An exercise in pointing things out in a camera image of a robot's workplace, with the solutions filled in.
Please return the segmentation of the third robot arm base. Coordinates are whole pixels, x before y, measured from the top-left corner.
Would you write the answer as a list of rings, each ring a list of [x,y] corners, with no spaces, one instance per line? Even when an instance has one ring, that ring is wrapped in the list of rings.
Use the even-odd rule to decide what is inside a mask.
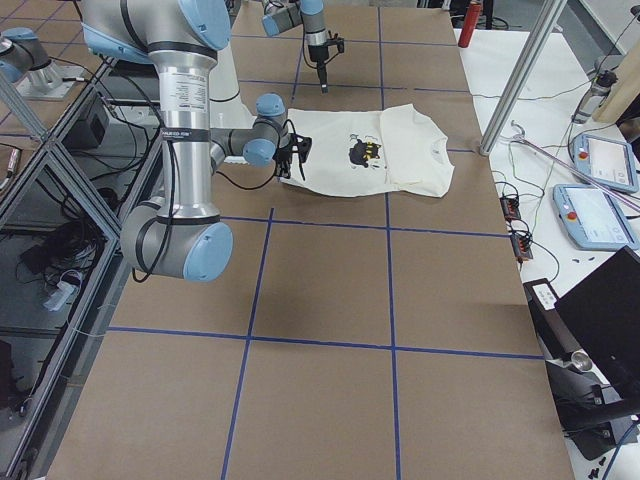
[[[59,66],[35,32],[16,27],[1,32],[1,72],[29,100],[62,101],[75,74]]]

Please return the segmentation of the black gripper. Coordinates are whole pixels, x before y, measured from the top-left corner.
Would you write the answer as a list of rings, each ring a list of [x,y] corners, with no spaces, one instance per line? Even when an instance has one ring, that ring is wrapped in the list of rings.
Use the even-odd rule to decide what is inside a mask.
[[[276,150],[273,161],[275,163],[274,175],[278,178],[289,179],[291,177],[291,165],[294,147],[287,145]]]
[[[329,60],[329,47],[326,44],[309,45],[309,66],[317,70],[319,85],[322,93],[328,92],[328,76],[326,63]]]

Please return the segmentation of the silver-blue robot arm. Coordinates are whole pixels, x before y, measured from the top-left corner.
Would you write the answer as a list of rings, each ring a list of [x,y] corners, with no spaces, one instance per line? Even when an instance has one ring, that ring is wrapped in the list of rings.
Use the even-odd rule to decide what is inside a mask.
[[[329,61],[329,31],[322,1],[262,1],[262,25],[267,36],[275,37],[295,27],[303,29],[311,66],[316,70],[321,92],[328,92],[326,64]]]
[[[231,36],[222,1],[86,1],[82,12],[92,52],[151,64],[159,78],[164,189],[127,216],[123,256],[145,275],[212,281],[233,249],[232,231],[212,201],[212,177],[229,157],[289,175],[296,138],[283,101],[260,96],[248,129],[212,127],[210,74]]]

